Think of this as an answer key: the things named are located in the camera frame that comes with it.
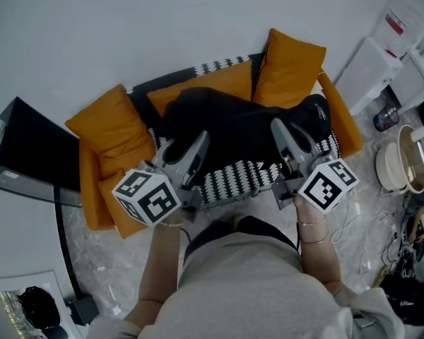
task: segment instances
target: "shirt sleeve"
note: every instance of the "shirt sleeve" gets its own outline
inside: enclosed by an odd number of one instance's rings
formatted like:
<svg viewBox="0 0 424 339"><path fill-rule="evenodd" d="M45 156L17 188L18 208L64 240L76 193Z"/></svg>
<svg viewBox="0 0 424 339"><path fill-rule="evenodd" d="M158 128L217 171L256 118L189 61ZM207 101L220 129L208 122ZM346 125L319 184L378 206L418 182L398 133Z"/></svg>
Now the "shirt sleeve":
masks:
<svg viewBox="0 0 424 339"><path fill-rule="evenodd" d="M94 319L86 339L133 339L141 332L138 326L118 318Z"/></svg>
<svg viewBox="0 0 424 339"><path fill-rule="evenodd" d="M391 308L383 289L365 291L350 299L348 306L353 317L352 338L404 338L404 325Z"/></svg>

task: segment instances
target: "floor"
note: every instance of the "floor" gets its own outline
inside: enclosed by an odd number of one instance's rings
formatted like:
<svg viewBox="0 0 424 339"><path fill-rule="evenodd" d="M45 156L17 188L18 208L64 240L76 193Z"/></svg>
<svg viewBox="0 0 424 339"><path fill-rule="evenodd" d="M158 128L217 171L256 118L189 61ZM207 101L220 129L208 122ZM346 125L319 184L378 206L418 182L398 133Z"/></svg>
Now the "floor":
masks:
<svg viewBox="0 0 424 339"><path fill-rule="evenodd" d="M365 145L362 151L346 162L357 174L360 183L326 217L332 239L336 242L343 282L355 292L369 287L384 265L380 253L396 228L383 211L391 213L396 225L404 216L404 196L386 197L380 194L381 186L375 174L376 143L395 137L402 124L420 126L413 109L401 117L398 126L385 133L377 132L372 118L383 108L387 99L386 95L382 95L355 118ZM251 214L266 220L296 242L293 205L279 211L270 191L242 202L202 211L195 224L185 225L185 228L194 237L212 220L231 212ZM71 260L82 290L92 294L102 314L123 317L137 300L151 230L144 230L126 240L120 239L115 231L91 232L85 226L81 209L67 207L64 208L64 220ZM182 251L186 245L187 238L182 235ZM396 251L394 242L389 248L390 259L394 258ZM422 267L423 270L418 272L424 276L424 264ZM417 338L420 329L407 328L407 333L408 338Z"/></svg>

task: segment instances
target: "sofa armrest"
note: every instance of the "sofa armrest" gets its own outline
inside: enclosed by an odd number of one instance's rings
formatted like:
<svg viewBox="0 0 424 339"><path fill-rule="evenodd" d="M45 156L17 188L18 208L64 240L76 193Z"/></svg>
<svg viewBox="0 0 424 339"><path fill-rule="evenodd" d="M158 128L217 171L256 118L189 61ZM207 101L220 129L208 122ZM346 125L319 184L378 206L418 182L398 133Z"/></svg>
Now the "sofa armrest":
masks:
<svg viewBox="0 0 424 339"><path fill-rule="evenodd" d="M99 158L82 141L79 142L80 195L86 225L90 230L114 229L114 222L99 190Z"/></svg>
<svg viewBox="0 0 424 339"><path fill-rule="evenodd" d="M338 139L342 158L357 153L363 149L363 139L345 102L325 73L320 73L317 80L330 107L331 127Z"/></svg>

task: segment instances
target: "black pants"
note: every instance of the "black pants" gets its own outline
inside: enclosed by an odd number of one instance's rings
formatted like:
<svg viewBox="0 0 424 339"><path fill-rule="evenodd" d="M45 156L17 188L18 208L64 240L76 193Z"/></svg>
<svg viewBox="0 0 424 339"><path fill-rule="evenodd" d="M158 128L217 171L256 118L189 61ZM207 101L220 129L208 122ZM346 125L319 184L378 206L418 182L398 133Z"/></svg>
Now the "black pants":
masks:
<svg viewBox="0 0 424 339"><path fill-rule="evenodd" d="M424 326L424 282L388 275L380 287L389 296L394 312L405 324ZM401 306L402 301L412 305Z"/></svg>
<svg viewBox="0 0 424 339"><path fill-rule="evenodd" d="M243 232L244 234L274 237L275 239L278 239L295 249L295 245L276 227L260 220L259 218L247 216L239 221L235 230L230 224L226 222L220 220L213 221L208 227L201 231L198 236L192 240L192 242L190 242L189 246L187 246L185 250L184 262L193 251L199 249L204 244L220 239L221 237L228 236L233 232Z"/></svg>

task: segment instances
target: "white cable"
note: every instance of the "white cable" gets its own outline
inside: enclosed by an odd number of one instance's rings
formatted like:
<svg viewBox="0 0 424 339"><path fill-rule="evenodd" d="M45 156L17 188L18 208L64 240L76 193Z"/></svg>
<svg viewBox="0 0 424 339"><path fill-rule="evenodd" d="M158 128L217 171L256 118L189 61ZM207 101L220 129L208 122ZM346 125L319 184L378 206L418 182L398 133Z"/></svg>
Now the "white cable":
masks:
<svg viewBox="0 0 424 339"><path fill-rule="evenodd" d="M350 226L350 225L351 225L351 223L352 223L353 221L355 221L357 218L359 218L360 216L364 216L364 215L362 215L362 214L356 215L354 218L352 218L352 220L351 220L349 223L346 223L346 221L347 221L347 214L346 214L346 219L344 220L343 227L341 227L341 228L339 228L339 229L335 230L335 231L333 232L333 234L331 234L331 237L330 237L331 242L332 242L333 244L336 244L337 242L339 242L339 241L342 239L342 237L343 237L343 235L344 235L344 232L345 232L346 228L347 228L348 226ZM392 227L395 227L394 219L393 219L393 217L392 217L391 213L390 213L388 210L380 211L378 214L376 214L376 215L374 215L374 216L370 216L370 217L369 217L369 219L371 219L371 218L377 218L377 222L383 222L383 221L385 221L386 219L389 219L389 220L391 221L391 226L392 226ZM335 235L337 232L339 232L339 231L341 231L341 235L339 236L339 238L338 238L336 241L334 241L334 240L333 240L333 237L334 237L334 235ZM364 249L363 254L361 255L361 259L360 259L360 279L361 279L361 282L363 283L363 285L364 285L365 287L370 286L370 285L368 285L368 284L364 281L364 279L363 279L363 274L361 273L361 272L362 272L362 266L363 266L363 259L364 259L364 257L365 257L365 254L366 254L366 253L369 253L369 254L372 254L372 255L374 255L374 256L376 256L376 257L380 257L380 259L383 261L383 259L382 259L382 255L383 255L383 253L384 253L384 251L385 251L386 249L388 249L388 250L389 250L389 247L390 247L390 245L391 245L391 243L392 243L393 241L394 241L394 240L391 240L391 241L390 241L390 243L388 243L387 245L385 245L385 246L384 246L384 248L382 249L382 251L381 251L380 253L378 253L378 254L377 254L377 253L375 253L374 251L372 251L372 250L370 250L370 249L366 249L366 240L365 240L365 245L364 245L364 246L365 246L365 249Z"/></svg>

